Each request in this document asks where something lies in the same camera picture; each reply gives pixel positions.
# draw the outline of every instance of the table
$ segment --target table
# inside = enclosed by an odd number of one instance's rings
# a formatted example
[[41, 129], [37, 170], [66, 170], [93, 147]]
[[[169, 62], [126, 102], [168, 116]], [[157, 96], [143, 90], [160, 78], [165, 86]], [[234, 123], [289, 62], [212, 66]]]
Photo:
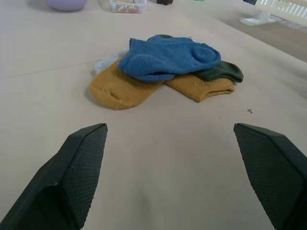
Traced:
[[[39, 0], [0, 1], [0, 219], [72, 132], [107, 123], [85, 230], [273, 230], [252, 190], [233, 126], [285, 134], [307, 153], [307, 64], [221, 22], [238, 0], [149, 1], [143, 14], [89, 0], [75, 13]], [[191, 36], [241, 67], [231, 95], [195, 103], [162, 86], [135, 108], [91, 99], [94, 64], [130, 37]]]

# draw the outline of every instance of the light blue sock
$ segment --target light blue sock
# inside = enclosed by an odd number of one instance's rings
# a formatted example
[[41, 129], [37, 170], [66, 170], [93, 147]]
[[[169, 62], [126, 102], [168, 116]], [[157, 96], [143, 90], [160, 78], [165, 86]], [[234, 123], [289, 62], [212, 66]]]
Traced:
[[166, 81], [177, 74], [210, 69], [221, 61], [212, 47], [186, 37], [154, 36], [145, 42], [130, 39], [130, 51], [119, 68], [141, 81]]

